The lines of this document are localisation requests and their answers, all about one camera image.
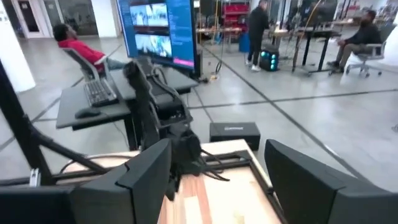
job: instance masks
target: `gray floor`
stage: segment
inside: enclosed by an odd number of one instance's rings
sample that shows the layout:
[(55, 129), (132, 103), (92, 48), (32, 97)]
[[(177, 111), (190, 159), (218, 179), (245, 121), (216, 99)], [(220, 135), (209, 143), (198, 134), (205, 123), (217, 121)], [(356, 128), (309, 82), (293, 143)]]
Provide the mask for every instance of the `gray floor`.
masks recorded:
[[(111, 52), (122, 39), (87, 39), (89, 45)], [(53, 40), (28, 40), (21, 43), (37, 86), (19, 94), (19, 99), (34, 125), (70, 149), (84, 154), (126, 151), (123, 124), (106, 124), (73, 132), (55, 129), (61, 91), (82, 85), (78, 65), (58, 49)], [(281, 54), (291, 54), (282, 44)], [(202, 142), (209, 141), (209, 123), (253, 121), (261, 131), (261, 150), (257, 156), (265, 168), (264, 143), (276, 139), (308, 156), (347, 174), (368, 180), (390, 191), (398, 191), (398, 75), (394, 67), (369, 78), (318, 73), (306, 77), (291, 73), (291, 62), (281, 62), (280, 71), (252, 73), (244, 66), (244, 55), (223, 53), (208, 46), (204, 53), (206, 75), (221, 58), (220, 78), (195, 88), (182, 98), (194, 117), (192, 128)], [(313, 42), (308, 63), (317, 63), (322, 43)], [(326, 61), (333, 60), (337, 47), (330, 44)], [(127, 61), (121, 47), (114, 55)], [(29, 168), (7, 123), (0, 116), (0, 179), (26, 176)], [(52, 172), (59, 172), (66, 159), (44, 149)]]

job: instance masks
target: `wooden tabletop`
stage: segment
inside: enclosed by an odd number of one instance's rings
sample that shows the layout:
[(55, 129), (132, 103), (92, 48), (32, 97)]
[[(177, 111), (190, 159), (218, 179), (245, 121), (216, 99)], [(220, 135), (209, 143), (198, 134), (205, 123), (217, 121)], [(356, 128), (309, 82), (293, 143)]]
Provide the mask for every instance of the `wooden tabletop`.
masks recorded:
[[(201, 146), (212, 154), (247, 151), (262, 178), (271, 186), (268, 176), (244, 140), (206, 143)], [(137, 154), (138, 152), (120, 152), (107, 155), (133, 157)], [(127, 159), (110, 157), (93, 161), (112, 167), (123, 164)], [(65, 172), (83, 169), (81, 165), (72, 164)], [(215, 180), (203, 174), (199, 177), (183, 176), (175, 200), (171, 202), (164, 198), (159, 224), (280, 224), (277, 214), (249, 167), (228, 169), (220, 175), (230, 181)]]

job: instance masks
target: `computer mouse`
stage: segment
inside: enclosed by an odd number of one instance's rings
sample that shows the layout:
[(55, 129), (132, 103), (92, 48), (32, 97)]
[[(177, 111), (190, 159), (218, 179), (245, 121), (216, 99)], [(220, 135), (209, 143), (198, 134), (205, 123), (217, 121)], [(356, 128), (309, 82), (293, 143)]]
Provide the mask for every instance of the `computer mouse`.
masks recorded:
[(97, 108), (84, 108), (75, 113), (75, 118), (76, 119), (91, 118), (91, 117), (98, 116), (100, 114), (101, 114), (101, 111)]

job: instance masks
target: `black desk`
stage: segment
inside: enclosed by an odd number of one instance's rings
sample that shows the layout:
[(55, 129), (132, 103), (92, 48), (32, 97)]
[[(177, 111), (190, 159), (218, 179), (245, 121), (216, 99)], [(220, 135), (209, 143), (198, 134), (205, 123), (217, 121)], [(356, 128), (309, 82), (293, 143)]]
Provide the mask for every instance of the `black desk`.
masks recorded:
[[(191, 88), (199, 85), (199, 83), (197, 83), (196, 81), (188, 78), (187, 76), (181, 74), (174, 69), (166, 68), (164, 70), (167, 85), (175, 89), (179, 94), (189, 93), (191, 91)], [(114, 71), (110, 74), (121, 98), (126, 101), (135, 100), (136, 92), (128, 84), (123, 73), (121, 71)]]
[[(167, 70), (165, 76), (168, 86), (176, 89), (180, 94), (190, 92), (192, 87), (198, 85), (197, 82), (175, 70)], [(111, 72), (108, 81), (118, 95), (120, 100), (118, 104), (100, 107), (103, 114), (99, 116), (75, 119), (75, 113), (80, 109), (87, 108), (88, 102), (83, 86), (67, 88), (62, 91), (56, 127), (58, 129), (72, 127), (72, 130), (79, 130), (122, 119), (130, 150), (138, 149), (141, 144), (142, 128), (141, 119), (134, 109), (136, 92), (127, 83), (122, 71)]]
[[(164, 72), (167, 80), (167, 85), (175, 89), (179, 94), (189, 93), (191, 91), (191, 88), (199, 85), (198, 82), (188, 78), (187, 76), (181, 74), (174, 69), (166, 68), (164, 69)], [(122, 72), (111, 72), (110, 78), (112, 79), (111, 81), (114, 83), (116, 89), (118, 90), (118, 96), (126, 101), (128, 107), (131, 110), (132, 121), (136, 130), (136, 139), (142, 139), (141, 118), (137, 110), (134, 109), (136, 107), (136, 92), (128, 84)]]
[[(311, 75), (311, 74), (317, 73), (317, 72), (330, 71), (331, 70), (330, 68), (322, 69), (323, 61), (325, 60), (326, 50), (328, 48), (330, 38), (339, 37), (339, 36), (341, 36), (341, 34), (334, 31), (333, 29), (314, 30), (313, 28), (309, 28), (309, 29), (303, 30), (302, 32), (304, 32), (304, 35), (307, 38), (307, 43), (305, 44), (302, 68), (308, 72), (308, 75)], [(316, 69), (316, 70), (311, 70), (310, 68), (306, 67), (308, 51), (310, 50), (311, 38), (313, 38), (313, 37), (314, 38), (320, 38), (320, 37), (325, 38), (325, 43), (323, 44), (321, 57), (319, 59), (318, 69)]]
[(75, 86), (62, 91), (56, 128), (72, 127), (72, 130), (90, 128), (93, 126), (123, 120), (126, 128), (127, 141), (130, 150), (138, 148), (131, 112), (125, 102), (100, 107), (101, 114), (92, 118), (76, 119), (75, 113), (89, 107), (83, 86)]

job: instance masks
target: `office chair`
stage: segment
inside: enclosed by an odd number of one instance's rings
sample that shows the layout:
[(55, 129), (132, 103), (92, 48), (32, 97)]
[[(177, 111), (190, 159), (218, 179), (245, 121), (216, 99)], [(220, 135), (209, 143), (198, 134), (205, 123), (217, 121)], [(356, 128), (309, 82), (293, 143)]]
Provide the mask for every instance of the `office chair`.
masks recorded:
[[(70, 49), (70, 48), (63, 48), (62, 49), (65, 53), (67, 53), (72, 59), (74, 59), (75, 62), (79, 63), (80, 65), (80, 70), (83, 72), (83, 76), (86, 81), (94, 80), (97, 79), (99, 80), (100, 77), (105, 76), (106, 74), (104, 72), (98, 72), (97, 69), (89, 63), (85, 58), (83, 58), (76, 50)], [(106, 58), (101, 58), (100, 61), (104, 63), (104, 67), (106, 66)]]
[(360, 59), (360, 61), (362, 63), (356, 63), (356, 64), (349, 64), (347, 66), (346, 69), (346, 74), (349, 74), (349, 71), (351, 69), (354, 68), (360, 68), (361, 71), (366, 72), (366, 78), (370, 76), (369, 74), (369, 69), (375, 69), (375, 70), (379, 70), (378, 75), (381, 75), (381, 71), (380, 69), (370, 66), (370, 65), (366, 65), (366, 62), (369, 60), (382, 60), (384, 58), (384, 48), (386, 47), (386, 43), (387, 43), (387, 38), (388, 36), (391, 34), (391, 32), (394, 30), (394, 28), (396, 27), (396, 25), (386, 25), (386, 26), (382, 26), (380, 27), (380, 36), (381, 36), (381, 40), (383, 41), (382, 44), (367, 44), (367, 47), (372, 47), (372, 53), (371, 54), (356, 54), (354, 53), (354, 55)]

